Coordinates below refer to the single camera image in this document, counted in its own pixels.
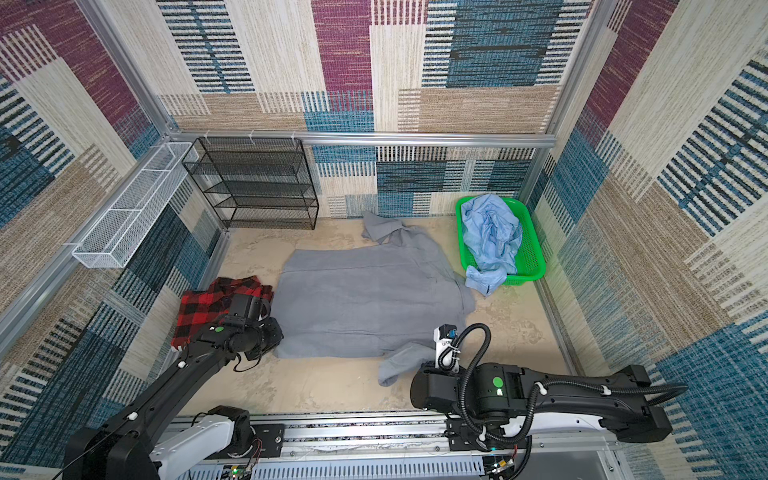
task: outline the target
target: black mesh shelf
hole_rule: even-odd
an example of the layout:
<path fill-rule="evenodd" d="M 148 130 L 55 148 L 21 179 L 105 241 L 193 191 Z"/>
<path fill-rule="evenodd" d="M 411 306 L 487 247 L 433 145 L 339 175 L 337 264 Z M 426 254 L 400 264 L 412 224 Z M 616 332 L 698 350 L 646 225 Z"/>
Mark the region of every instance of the black mesh shelf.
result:
<path fill-rule="evenodd" d="M 184 167 L 227 228 L 314 229 L 319 211 L 300 141 L 198 138 Z"/>

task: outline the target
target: black and red checkered cloth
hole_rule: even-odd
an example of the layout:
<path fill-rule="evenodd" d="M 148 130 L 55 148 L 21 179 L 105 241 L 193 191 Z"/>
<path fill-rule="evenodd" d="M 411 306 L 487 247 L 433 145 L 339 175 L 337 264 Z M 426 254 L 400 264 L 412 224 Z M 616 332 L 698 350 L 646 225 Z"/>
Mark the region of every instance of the black and red checkered cloth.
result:
<path fill-rule="evenodd" d="M 229 311 L 232 303 L 232 295 L 260 296 L 272 301 L 274 292 L 272 286 L 262 285 L 256 276 L 233 280 L 219 277 L 203 292 L 187 290 L 181 297 L 179 307 L 179 320 L 176 323 L 176 332 L 170 345 L 179 350 L 189 343 L 192 335 L 202 325 L 213 322 L 216 317 Z"/>

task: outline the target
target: crumpled blue shirt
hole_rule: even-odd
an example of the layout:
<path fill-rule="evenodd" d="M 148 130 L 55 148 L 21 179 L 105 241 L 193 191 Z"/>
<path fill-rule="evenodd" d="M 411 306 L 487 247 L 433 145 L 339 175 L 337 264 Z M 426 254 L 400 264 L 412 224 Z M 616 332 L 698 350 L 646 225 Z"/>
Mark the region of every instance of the crumpled blue shirt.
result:
<path fill-rule="evenodd" d="M 502 280 L 502 269 L 508 275 L 518 272 L 515 255 L 523 242 L 522 225 L 509 206 L 494 194 L 464 203 L 462 223 L 464 243 L 478 264 L 477 270 L 467 268 L 466 285 L 488 296 L 506 281 L 506 275 Z"/>

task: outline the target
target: white wire basket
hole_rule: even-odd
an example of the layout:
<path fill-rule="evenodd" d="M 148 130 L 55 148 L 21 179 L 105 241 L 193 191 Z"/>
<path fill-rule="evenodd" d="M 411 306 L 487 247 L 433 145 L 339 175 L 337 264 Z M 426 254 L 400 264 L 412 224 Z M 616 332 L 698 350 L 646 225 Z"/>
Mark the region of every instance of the white wire basket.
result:
<path fill-rule="evenodd" d="M 87 268 L 125 268 L 187 176 L 181 160 L 197 161 L 191 146 L 163 145 L 85 234 L 74 258 Z"/>

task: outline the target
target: green laundry basket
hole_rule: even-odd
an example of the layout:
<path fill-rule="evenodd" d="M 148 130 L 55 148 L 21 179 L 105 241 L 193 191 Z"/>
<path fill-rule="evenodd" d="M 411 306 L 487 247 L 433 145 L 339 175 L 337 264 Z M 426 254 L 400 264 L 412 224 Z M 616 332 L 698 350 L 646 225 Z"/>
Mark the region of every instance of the green laundry basket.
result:
<path fill-rule="evenodd" d="M 467 266 L 475 266 L 475 257 L 469 248 L 464 244 L 464 224 L 462 222 L 462 205 L 475 197 L 464 197 L 456 202 L 456 229 L 458 230 L 458 253 L 462 258 L 462 267 L 464 271 Z M 528 214 L 528 208 L 514 198 L 502 198 L 509 206 L 512 213 L 520 220 L 523 226 L 523 243 L 515 255 L 515 265 L 518 268 L 517 275 L 507 275 L 507 281 L 504 285 L 522 285 L 525 282 L 538 280 L 542 278 L 547 270 L 544 263 L 544 254 L 541 253 L 541 246 L 538 244 L 536 230 L 531 222 L 531 215 Z"/>

